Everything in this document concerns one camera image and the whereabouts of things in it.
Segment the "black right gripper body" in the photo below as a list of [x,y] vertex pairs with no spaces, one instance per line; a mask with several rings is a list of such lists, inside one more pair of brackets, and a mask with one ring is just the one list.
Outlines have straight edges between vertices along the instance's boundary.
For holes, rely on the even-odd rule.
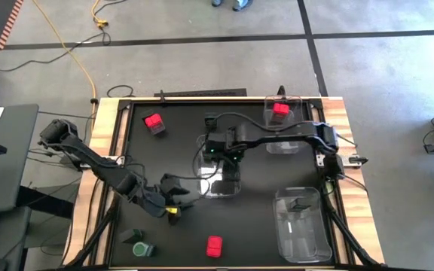
[[204,158],[214,162],[222,160],[229,166],[237,168],[240,155],[236,135],[235,129],[207,133],[204,140]]

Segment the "black power strip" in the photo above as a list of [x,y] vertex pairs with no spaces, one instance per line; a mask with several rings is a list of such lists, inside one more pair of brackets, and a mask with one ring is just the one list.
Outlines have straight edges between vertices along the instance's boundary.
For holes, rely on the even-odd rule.
[[161,90],[155,93],[154,97],[197,97],[197,96],[247,96],[246,88],[222,89],[222,90],[195,90],[181,92],[164,92]]

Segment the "clear plastic bin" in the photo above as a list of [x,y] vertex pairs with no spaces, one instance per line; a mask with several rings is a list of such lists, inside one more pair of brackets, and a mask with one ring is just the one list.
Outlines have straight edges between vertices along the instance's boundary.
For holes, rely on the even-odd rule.
[[332,259],[317,189],[278,190],[273,207],[281,257],[290,263],[324,263]]
[[[272,108],[274,103],[284,103],[289,106],[289,115],[283,123],[273,123],[271,121]],[[300,122],[303,117],[303,101],[299,96],[275,95],[267,96],[264,99],[264,125],[266,128],[273,129],[281,126],[288,126]],[[299,149],[298,142],[276,142],[267,143],[266,149],[271,154],[296,154]]]
[[194,174],[201,178],[199,194],[207,199],[221,199],[236,196],[242,189],[239,167],[227,157],[217,161],[205,158],[205,135],[197,137],[199,151],[193,165]]

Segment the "red smoked paprika tin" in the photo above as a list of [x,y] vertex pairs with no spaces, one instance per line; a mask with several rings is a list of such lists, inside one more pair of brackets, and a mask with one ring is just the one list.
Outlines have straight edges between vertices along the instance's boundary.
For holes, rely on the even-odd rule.
[[271,121],[273,123],[283,123],[289,115],[289,106],[284,103],[274,103],[272,108]]
[[223,238],[220,236],[209,236],[206,244],[206,256],[219,258],[222,255]]
[[144,118],[144,123],[152,135],[165,131],[162,117],[159,114],[152,114]]

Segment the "green-lidded oregano jar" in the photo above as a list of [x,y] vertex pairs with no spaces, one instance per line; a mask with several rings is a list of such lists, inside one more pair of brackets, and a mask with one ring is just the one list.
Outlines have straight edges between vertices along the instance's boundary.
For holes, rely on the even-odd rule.
[[155,246],[146,242],[137,242],[132,252],[136,257],[151,257],[155,251]]

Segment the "grey desk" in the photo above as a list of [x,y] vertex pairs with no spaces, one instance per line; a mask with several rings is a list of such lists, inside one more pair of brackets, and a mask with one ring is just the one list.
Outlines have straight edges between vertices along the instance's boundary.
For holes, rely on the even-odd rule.
[[7,148],[6,154],[0,154],[0,212],[17,205],[37,114],[36,104],[13,105],[0,117],[0,145]]

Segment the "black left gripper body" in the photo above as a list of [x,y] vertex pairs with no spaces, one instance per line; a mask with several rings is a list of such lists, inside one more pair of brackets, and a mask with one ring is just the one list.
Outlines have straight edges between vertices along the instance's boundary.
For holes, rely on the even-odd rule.
[[140,207],[156,218],[167,215],[168,219],[180,219],[182,208],[174,199],[174,196],[178,194],[179,190],[174,187],[161,187],[160,185],[141,187]]

